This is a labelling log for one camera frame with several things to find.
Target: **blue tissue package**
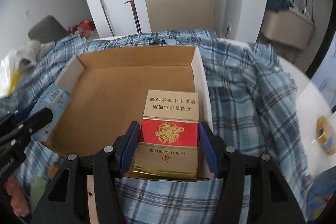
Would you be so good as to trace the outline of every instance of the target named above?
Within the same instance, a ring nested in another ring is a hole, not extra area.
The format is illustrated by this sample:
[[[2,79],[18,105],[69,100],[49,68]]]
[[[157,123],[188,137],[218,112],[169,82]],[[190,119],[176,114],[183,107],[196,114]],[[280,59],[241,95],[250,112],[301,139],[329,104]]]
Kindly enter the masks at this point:
[[[46,91],[43,92],[30,115],[33,115],[44,107],[47,107],[52,111],[54,117],[51,123],[47,124],[44,128],[41,128],[38,132],[31,136],[33,141],[45,142],[48,139],[50,133],[53,131],[70,101],[70,92],[61,89],[55,84],[51,84]]]

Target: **gold stripe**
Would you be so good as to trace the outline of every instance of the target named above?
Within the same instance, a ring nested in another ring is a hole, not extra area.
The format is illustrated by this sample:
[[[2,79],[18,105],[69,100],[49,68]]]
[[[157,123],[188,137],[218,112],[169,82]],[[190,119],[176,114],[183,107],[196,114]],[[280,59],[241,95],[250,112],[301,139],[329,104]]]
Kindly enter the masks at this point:
[[[199,123],[198,120],[190,120],[190,119],[174,119],[174,118],[162,118],[162,117],[151,117],[151,116],[143,116],[144,119],[149,120],[158,120],[158,121],[172,121],[172,122],[190,122],[190,123]]]
[[[161,144],[151,144],[151,143],[143,143],[143,142],[138,142],[138,145],[151,146],[151,147],[156,147],[156,148],[167,148],[167,149],[173,149],[173,150],[192,150],[192,151],[196,151],[198,149],[198,147],[194,147],[194,146],[161,145]]]
[[[134,166],[133,171],[137,173],[147,174],[147,175],[171,177],[171,178],[174,178],[176,176],[178,176],[179,178],[196,178],[196,175],[197,175],[197,173],[149,170],[149,169],[142,168],[139,166]]]

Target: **plaid cloth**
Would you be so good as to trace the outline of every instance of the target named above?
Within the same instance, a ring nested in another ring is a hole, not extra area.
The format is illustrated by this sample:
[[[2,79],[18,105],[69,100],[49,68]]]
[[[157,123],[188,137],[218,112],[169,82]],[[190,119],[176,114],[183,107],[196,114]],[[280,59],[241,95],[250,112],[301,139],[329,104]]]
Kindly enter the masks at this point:
[[[54,82],[73,55],[113,47],[146,45],[198,46],[209,87],[214,134],[247,155],[268,153],[278,164],[305,215],[311,184],[296,117],[296,85],[279,66],[271,46],[242,49],[220,42],[212,31],[166,31],[112,41],[66,37],[35,68],[31,78],[0,100],[0,114],[23,109]],[[57,155],[39,143],[26,149],[17,177],[29,191],[32,175],[46,176]],[[124,178],[117,181],[128,223],[209,223],[222,180],[178,183]],[[250,178],[245,178],[240,223],[246,223]]]

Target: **beige cabinet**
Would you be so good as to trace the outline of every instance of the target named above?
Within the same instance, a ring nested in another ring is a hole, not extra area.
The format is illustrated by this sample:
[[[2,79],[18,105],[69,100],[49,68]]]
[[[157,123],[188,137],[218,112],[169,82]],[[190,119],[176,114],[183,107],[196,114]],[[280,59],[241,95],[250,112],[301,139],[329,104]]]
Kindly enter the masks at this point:
[[[146,0],[152,32],[213,29],[215,0]]]

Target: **silver screw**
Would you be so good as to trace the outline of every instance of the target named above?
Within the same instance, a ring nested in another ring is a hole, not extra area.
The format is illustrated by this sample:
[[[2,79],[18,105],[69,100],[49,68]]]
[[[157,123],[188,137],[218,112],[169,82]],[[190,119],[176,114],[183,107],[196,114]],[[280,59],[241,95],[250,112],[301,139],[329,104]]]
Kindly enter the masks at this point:
[[[113,147],[112,146],[106,146],[106,147],[104,147],[104,152],[105,153],[110,153],[112,151],[113,151]]]
[[[268,161],[268,160],[271,159],[271,157],[270,157],[268,154],[262,154],[262,155],[261,155],[261,158],[262,158],[263,160],[266,160],[266,161]]]
[[[77,155],[75,153],[72,153],[68,156],[69,160],[75,160],[77,158]]]
[[[226,152],[228,152],[228,153],[233,153],[233,152],[236,151],[235,148],[232,147],[232,146],[227,146],[227,147],[225,148],[225,150],[226,150]]]

